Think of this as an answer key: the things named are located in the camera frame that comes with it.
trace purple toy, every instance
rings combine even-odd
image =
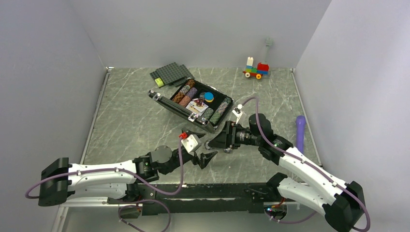
[[[303,140],[305,137],[305,116],[296,117],[296,148],[303,154]]]

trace wire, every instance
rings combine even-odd
[[[276,211],[275,215],[271,215],[271,214],[269,214],[268,212],[265,211],[265,214],[269,217],[270,220],[274,220],[275,222],[282,223],[282,224],[302,223],[302,222],[305,222],[305,221],[311,219],[316,214],[316,211],[313,211],[309,216],[307,216],[304,219],[298,220],[298,221],[282,221],[282,219],[284,219],[289,214],[289,207],[286,206],[286,211],[284,211],[285,215],[283,215],[280,219],[276,219],[277,212],[278,211]]]
[[[270,217],[272,217],[272,219],[276,219],[276,216],[278,215],[278,213],[283,213],[282,217],[277,219],[279,221],[279,220],[282,220],[286,217],[286,215],[288,214],[288,209],[286,207],[286,209],[284,208],[283,211],[278,211],[277,209],[274,209],[272,211],[265,210],[265,213],[267,215],[269,215]]]
[[[168,196],[175,196],[175,195],[177,195],[177,194],[181,191],[182,185],[183,185],[183,182],[184,182],[184,161],[182,160],[182,139],[181,139],[181,138],[179,139],[179,143],[178,143],[178,154],[179,154],[179,165],[180,165],[180,167],[181,167],[181,179],[180,179],[179,186],[178,186],[178,188],[177,188],[177,190],[176,190],[175,192],[166,192],[166,191],[163,191],[163,190],[161,190],[161,189],[158,189],[158,188],[156,188],[155,186],[153,186],[153,185],[151,185],[150,183],[148,183],[146,180],[144,180],[144,179],[143,179],[142,177],[140,177],[139,175],[137,175],[137,174],[135,174],[135,173],[133,173],[133,172],[131,172],[131,171],[128,171],[128,170],[126,170],[126,169],[119,169],[119,168],[100,168],[100,169],[94,169],[94,170],[81,171],[81,173],[82,173],[82,174],[87,174],[87,173],[99,173],[99,172],[107,172],[107,171],[124,172],[124,173],[128,173],[128,174],[134,176],[135,178],[137,178],[138,180],[140,180],[142,183],[144,183],[145,185],[148,185],[150,188],[154,189],[155,191],[157,191],[157,192],[159,192],[159,193],[162,193],[162,194],[168,195]],[[47,182],[47,181],[49,181],[49,180],[57,179],[57,178],[60,178],[60,177],[65,177],[65,176],[70,176],[70,175],[77,175],[77,174],[78,174],[78,172],[62,173],[62,174],[58,174],[58,175],[54,175],[54,176],[45,178],[45,179],[39,181],[38,183],[36,183],[35,185],[31,186],[31,187],[26,191],[25,197],[28,198],[28,199],[38,199],[40,196],[30,196],[30,192],[33,191],[33,189],[35,189],[36,187],[40,186],[42,183],[45,183],[45,182]],[[169,225],[171,224],[171,212],[170,212],[169,208],[168,208],[164,203],[162,203],[162,202],[160,202],[160,201],[158,201],[158,200],[140,200],[140,201],[136,201],[136,202],[123,202],[123,201],[120,201],[120,202],[122,202],[122,203],[127,203],[127,204],[139,204],[139,203],[144,203],[144,202],[154,202],[154,203],[158,203],[158,204],[162,205],[162,206],[165,208],[165,210],[168,212],[168,224],[166,225],[165,229],[162,230],[161,232],[166,231],[166,230],[168,229]],[[131,226],[132,228],[138,230],[139,232],[145,232],[145,231],[141,230],[140,228],[134,226],[133,224],[127,222],[127,221],[124,220],[123,218],[121,218],[120,213],[121,213],[121,211],[124,210],[125,208],[137,208],[137,209],[138,209],[138,206],[137,206],[137,205],[126,205],[126,206],[121,207],[121,208],[119,209],[119,211],[118,211],[118,217],[119,217],[119,219],[120,219],[122,222],[124,222],[125,224],[127,224],[127,225]]]
[[[280,149],[279,147],[276,147],[275,145],[273,145],[273,144],[268,140],[268,138],[265,136],[264,132],[262,131],[262,127],[261,127],[261,124],[260,124],[260,122],[259,122],[259,98],[256,97],[256,96],[250,97],[250,98],[246,99],[246,100],[244,101],[244,103],[242,103],[242,105],[245,105],[247,102],[249,102],[249,101],[252,100],[252,99],[255,99],[255,100],[256,100],[256,124],[257,124],[257,126],[258,126],[259,133],[261,134],[262,138],[263,138],[271,147],[273,147],[274,149],[276,149],[276,150],[278,150],[278,151],[280,151],[280,152],[282,152],[282,153],[284,153],[284,154],[286,154],[286,155],[289,155],[289,156],[291,156],[291,157],[293,157],[293,158],[295,158],[295,159],[297,159],[297,160],[299,160],[299,161],[302,161],[302,159],[301,159],[300,157],[298,157],[298,156],[296,156],[296,155],[294,155],[294,154],[292,154],[292,153],[290,153],[290,152],[287,152],[287,151],[285,151],[285,150],[283,150],[283,149]],[[305,163],[306,165],[310,166],[311,168],[313,168],[314,170],[316,170],[317,172],[319,172],[319,173],[320,173],[324,178],[326,178],[330,183],[334,183],[334,181],[332,180],[332,178],[328,177],[320,168],[316,167],[315,165],[313,165],[313,164],[312,164],[311,162],[309,162],[309,161],[305,161],[304,163]],[[359,228],[356,228],[356,227],[354,227],[354,226],[353,226],[352,228],[353,228],[354,230],[356,230],[356,231],[359,231],[359,232],[367,232],[367,231],[369,231],[369,230],[370,230],[370,215],[369,215],[369,212],[368,212],[368,210],[367,210],[365,204],[363,204],[363,202],[362,202],[359,198],[357,198],[355,195],[353,195],[353,193],[351,193],[351,192],[348,191],[347,189],[343,188],[341,185],[337,184],[336,187],[338,187],[340,190],[342,190],[343,192],[345,192],[346,194],[348,194],[350,197],[352,197],[357,203],[359,203],[360,207],[363,209],[363,212],[364,212],[364,214],[365,214],[365,216],[366,216],[366,227],[365,227],[364,229],[359,229]],[[312,215],[309,215],[306,220],[308,220],[308,219],[311,218],[312,216],[313,216],[313,214],[312,214]]]
[[[279,204],[273,205],[272,208],[278,208],[278,207],[281,206],[284,202],[285,202],[285,198],[282,197],[282,200],[279,202]]]

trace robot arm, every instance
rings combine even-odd
[[[201,169],[205,168],[217,152],[202,153],[198,157],[195,151],[201,146],[199,137],[205,134],[185,128],[182,132],[181,154],[178,149],[172,151],[167,146],[159,146],[146,155],[120,163],[85,165],[70,164],[68,158],[56,160],[42,171],[42,180],[58,174],[65,176],[51,178],[40,185],[39,206],[58,205],[79,197],[109,197],[133,202],[140,195],[138,184],[142,182],[141,179],[146,182],[156,181],[159,173],[168,174],[188,161],[199,165]]]
[[[234,109],[234,114],[242,115],[238,108]],[[364,203],[363,189],[359,184],[354,181],[348,184],[311,162],[292,143],[274,134],[270,122],[263,114],[259,114],[262,132],[271,144],[280,149],[272,147],[261,136],[256,114],[249,117],[248,128],[242,127],[237,121],[226,121],[222,132],[213,140],[206,142],[205,148],[216,147],[230,152],[241,145],[257,146],[265,159],[288,169],[308,184],[308,186],[303,185],[285,174],[277,173],[267,182],[271,189],[269,194],[292,199],[312,208],[323,215],[326,221],[339,232],[348,232],[353,228],[364,211],[355,199],[336,186],[345,188]]]

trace case latch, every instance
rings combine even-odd
[[[160,93],[157,93],[157,94],[155,94],[155,95],[152,97],[152,99],[153,99],[154,101],[158,101],[160,98],[161,98],[161,94],[160,94]]]
[[[191,122],[194,122],[195,119],[197,119],[197,118],[198,118],[198,115],[197,115],[196,113],[192,113],[192,114],[188,117],[188,120],[191,121]]]

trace lego wheel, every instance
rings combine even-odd
[[[225,153],[231,153],[232,152],[232,148],[226,148],[226,149],[224,149],[223,150],[223,152],[225,152]]]
[[[207,140],[207,141],[205,141],[205,144],[204,144],[204,147],[205,147],[205,150],[212,150],[212,148],[209,146],[209,141],[210,140]]]

